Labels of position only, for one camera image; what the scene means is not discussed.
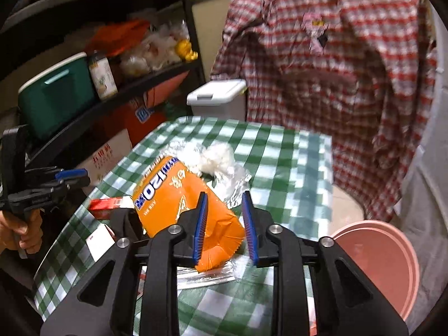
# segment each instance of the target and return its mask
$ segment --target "orange bag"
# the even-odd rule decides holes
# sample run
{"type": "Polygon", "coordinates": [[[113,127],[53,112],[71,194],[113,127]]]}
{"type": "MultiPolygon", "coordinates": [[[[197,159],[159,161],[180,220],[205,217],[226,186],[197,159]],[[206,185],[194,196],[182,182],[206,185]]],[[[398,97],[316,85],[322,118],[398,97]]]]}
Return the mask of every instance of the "orange bag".
{"type": "Polygon", "coordinates": [[[229,260],[244,238],[234,213],[204,181],[177,158],[158,158],[135,188],[132,199],[150,237],[177,222],[183,211],[195,208],[201,192],[208,194],[208,216],[202,256],[197,271],[218,267],[229,260]]]}
{"type": "Polygon", "coordinates": [[[137,46],[148,31],[150,24],[146,20],[130,20],[124,23],[109,24],[98,29],[86,46],[86,53],[95,50],[103,52],[107,57],[115,57],[137,46]]]}

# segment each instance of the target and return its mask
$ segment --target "hanging shirt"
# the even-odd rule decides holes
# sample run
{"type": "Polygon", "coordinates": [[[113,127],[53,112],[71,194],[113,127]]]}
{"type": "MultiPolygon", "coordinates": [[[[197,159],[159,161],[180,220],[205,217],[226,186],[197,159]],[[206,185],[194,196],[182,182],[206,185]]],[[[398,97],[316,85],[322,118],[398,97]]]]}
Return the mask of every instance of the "hanging shirt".
{"type": "Polygon", "coordinates": [[[247,81],[247,120],[333,139],[334,183],[390,220],[429,118],[424,0],[232,0],[212,79],[247,81]]]}

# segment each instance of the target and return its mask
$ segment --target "teal cooler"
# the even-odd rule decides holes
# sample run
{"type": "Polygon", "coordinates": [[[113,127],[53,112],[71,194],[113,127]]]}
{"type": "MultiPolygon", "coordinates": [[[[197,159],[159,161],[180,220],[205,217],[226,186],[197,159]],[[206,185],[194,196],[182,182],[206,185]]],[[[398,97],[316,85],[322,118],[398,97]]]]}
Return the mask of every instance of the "teal cooler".
{"type": "Polygon", "coordinates": [[[87,54],[55,64],[19,89],[19,107],[36,138],[46,140],[97,100],[87,54]]]}

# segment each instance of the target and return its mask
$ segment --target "finger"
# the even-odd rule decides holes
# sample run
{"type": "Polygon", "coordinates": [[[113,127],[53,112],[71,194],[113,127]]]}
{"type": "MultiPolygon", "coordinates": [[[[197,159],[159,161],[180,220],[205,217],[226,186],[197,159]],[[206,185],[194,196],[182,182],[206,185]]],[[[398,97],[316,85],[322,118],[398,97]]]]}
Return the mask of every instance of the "finger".
{"type": "Polygon", "coordinates": [[[40,239],[40,242],[36,245],[34,245],[32,248],[26,249],[26,252],[28,254],[35,254],[40,250],[40,247],[42,246],[42,239],[40,239]]]}
{"type": "Polygon", "coordinates": [[[42,230],[39,230],[39,232],[32,238],[26,241],[20,240],[19,245],[22,249],[31,248],[32,246],[36,245],[40,241],[40,239],[42,239],[42,235],[43,235],[42,230]]]}
{"type": "Polygon", "coordinates": [[[31,216],[28,219],[28,222],[35,221],[37,217],[40,217],[40,208],[35,208],[34,210],[31,210],[31,216]]]}
{"type": "Polygon", "coordinates": [[[21,236],[21,239],[27,240],[35,236],[35,234],[39,232],[41,225],[42,225],[42,217],[38,215],[38,217],[36,217],[33,222],[28,223],[28,233],[26,233],[26,235],[21,236]]]}
{"type": "Polygon", "coordinates": [[[19,235],[26,235],[28,232],[28,225],[26,222],[19,220],[16,216],[0,211],[0,224],[13,230],[19,235]]]}

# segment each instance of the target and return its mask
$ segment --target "human hand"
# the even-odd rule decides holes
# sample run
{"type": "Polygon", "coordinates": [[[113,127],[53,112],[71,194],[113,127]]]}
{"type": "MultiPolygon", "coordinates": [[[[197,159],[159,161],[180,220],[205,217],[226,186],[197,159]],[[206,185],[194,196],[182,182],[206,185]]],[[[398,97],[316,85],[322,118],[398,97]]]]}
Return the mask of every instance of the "human hand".
{"type": "Polygon", "coordinates": [[[0,253],[3,249],[17,250],[14,233],[20,236],[19,246],[28,254],[39,251],[42,245],[42,217],[40,210],[31,211],[28,223],[8,212],[0,211],[0,253]]]}

